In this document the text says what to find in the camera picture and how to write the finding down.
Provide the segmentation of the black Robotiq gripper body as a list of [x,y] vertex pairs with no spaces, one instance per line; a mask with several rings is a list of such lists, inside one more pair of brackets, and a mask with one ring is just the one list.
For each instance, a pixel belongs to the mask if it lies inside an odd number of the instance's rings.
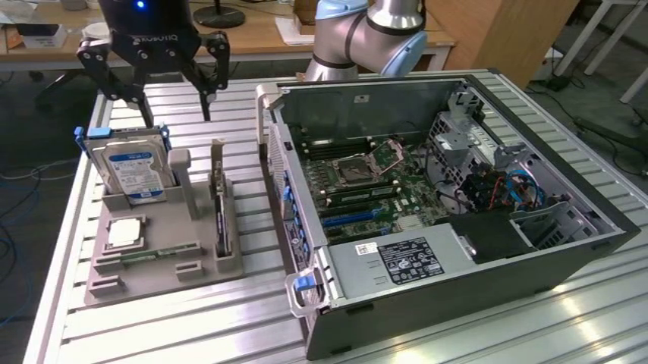
[[100,0],[110,50],[146,72],[174,72],[192,61],[200,37],[186,1]]

